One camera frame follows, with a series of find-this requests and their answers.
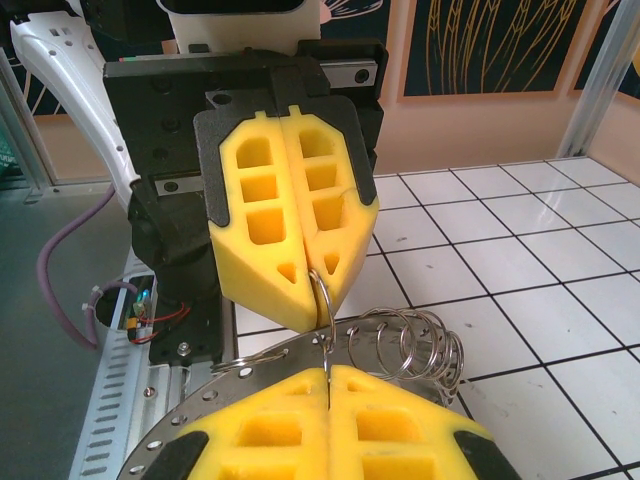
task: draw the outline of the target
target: metal key ring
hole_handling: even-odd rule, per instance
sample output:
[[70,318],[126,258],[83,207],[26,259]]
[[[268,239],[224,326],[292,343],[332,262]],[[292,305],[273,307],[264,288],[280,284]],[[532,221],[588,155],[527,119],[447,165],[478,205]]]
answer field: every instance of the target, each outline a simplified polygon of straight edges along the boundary
[[225,373],[229,370],[233,370],[234,368],[240,367],[251,367],[253,365],[259,365],[261,363],[271,362],[273,360],[278,360],[280,358],[284,358],[289,353],[289,349],[285,348],[279,352],[273,354],[264,354],[264,353],[256,353],[254,355],[248,355],[246,357],[236,358],[235,360],[231,360],[230,362],[219,363],[211,367],[211,374],[215,375],[218,373]]
[[331,297],[329,296],[329,289],[327,285],[324,283],[318,272],[314,269],[309,270],[309,277],[313,280],[318,288],[320,288],[320,293],[324,299],[325,305],[327,307],[327,314],[329,315],[329,336],[326,339],[327,345],[327,354],[332,353],[333,349],[336,346],[336,339],[338,338],[338,329],[336,328],[336,319],[333,316],[333,310],[331,306]]

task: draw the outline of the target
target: floor tile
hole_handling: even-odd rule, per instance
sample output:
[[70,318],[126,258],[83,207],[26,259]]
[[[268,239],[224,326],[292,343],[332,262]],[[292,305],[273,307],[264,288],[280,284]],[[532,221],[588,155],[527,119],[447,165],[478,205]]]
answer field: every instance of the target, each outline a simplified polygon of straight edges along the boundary
[[548,163],[510,165],[503,168],[534,193],[578,187],[577,183],[569,180]]
[[559,160],[550,164],[583,187],[626,182],[624,178],[590,158]]
[[297,335],[293,330],[280,330],[278,332],[258,333],[247,337],[238,338],[238,355],[246,357],[273,347],[277,343],[284,342]]
[[624,220],[622,215],[584,190],[543,193],[538,197],[574,227]]
[[631,275],[616,275],[567,287],[625,345],[640,343],[640,282]]
[[484,203],[516,235],[570,227],[534,195],[493,198]]
[[618,459],[640,460],[640,363],[617,352],[549,369]]
[[380,253],[380,247],[378,247],[378,244],[372,235],[371,240],[369,241],[369,246],[367,247],[367,255],[375,255],[376,253]]
[[404,308],[408,305],[384,257],[376,255],[366,258],[336,318],[355,317],[381,306]]
[[238,335],[251,332],[262,332],[282,328],[282,325],[269,320],[262,315],[258,315],[241,305],[235,304],[236,309],[236,331]]
[[633,222],[581,228],[580,231],[627,270],[640,268],[640,228]]
[[479,198],[528,193],[522,185],[499,167],[460,170],[456,172],[456,176]]
[[515,238],[456,247],[491,293],[557,283]]
[[544,362],[620,346],[562,286],[495,299]]
[[523,479],[564,480],[615,466],[541,368],[462,385],[460,391]]
[[422,207],[380,212],[374,231],[384,252],[448,243]]
[[624,271],[575,230],[526,235],[521,240],[563,282]]
[[453,173],[425,173],[402,177],[423,205],[473,200],[473,194]]
[[381,209],[418,205],[418,201],[400,177],[376,178],[375,182]]
[[462,339],[464,378],[474,378],[538,361],[488,297],[429,308]]
[[593,187],[589,191],[627,218],[640,218],[640,188],[633,183]]
[[452,247],[392,253],[388,258],[413,305],[486,293]]
[[427,210],[453,243],[511,235],[478,201],[431,205]]

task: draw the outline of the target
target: golden line pattern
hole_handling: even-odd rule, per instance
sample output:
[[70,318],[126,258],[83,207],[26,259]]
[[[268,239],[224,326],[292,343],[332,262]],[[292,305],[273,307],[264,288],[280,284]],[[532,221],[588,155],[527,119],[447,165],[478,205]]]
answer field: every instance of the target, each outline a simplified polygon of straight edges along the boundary
[[549,75],[549,71],[556,77],[559,74],[586,3],[586,0],[417,1],[428,2],[428,10],[417,10],[426,11],[427,18],[415,19],[415,22],[426,20],[421,35],[426,35],[423,58],[428,95],[538,90],[536,80],[541,76]]

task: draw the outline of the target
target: wall artwork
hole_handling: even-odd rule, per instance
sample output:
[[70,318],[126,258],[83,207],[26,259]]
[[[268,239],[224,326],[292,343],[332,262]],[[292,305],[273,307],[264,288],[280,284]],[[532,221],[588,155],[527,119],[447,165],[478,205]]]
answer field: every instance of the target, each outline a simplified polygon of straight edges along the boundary
[[377,38],[387,44],[391,0],[319,0],[322,38]]
[[[584,59],[582,68],[580,69],[580,74],[576,79],[574,86],[575,90],[582,90],[586,85],[589,74],[593,69],[598,53],[600,52],[600,48],[602,48],[604,39],[606,38],[607,33],[609,33],[609,28],[611,27],[613,18],[618,11],[620,1],[621,0],[608,0],[607,4],[603,7],[602,20],[600,21],[598,30],[593,37],[591,47],[589,47],[589,52]],[[632,97],[633,99],[640,99],[640,49],[638,49],[634,59],[630,63],[629,69],[627,70],[618,91],[626,95],[625,98]]]
[[554,91],[587,0],[412,2],[404,97]]

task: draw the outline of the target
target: screw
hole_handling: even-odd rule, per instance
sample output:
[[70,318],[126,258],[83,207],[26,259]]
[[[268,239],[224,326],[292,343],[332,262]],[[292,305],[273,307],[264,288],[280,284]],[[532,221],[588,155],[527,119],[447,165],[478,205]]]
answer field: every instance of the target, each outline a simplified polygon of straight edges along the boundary
[[167,182],[164,184],[164,189],[169,193],[173,193],[178,190],[178,184],[176,182]]
[[356,76],[354,78],[356,83],[364,83],[369,80],[369,70],[363,68],[362,70],[358,70],[356,72]]
[[181,357],[186,357],[190,353],[191,347],[187,342],[182,342],[180,345],[178,345],[178,355],[180,355]]

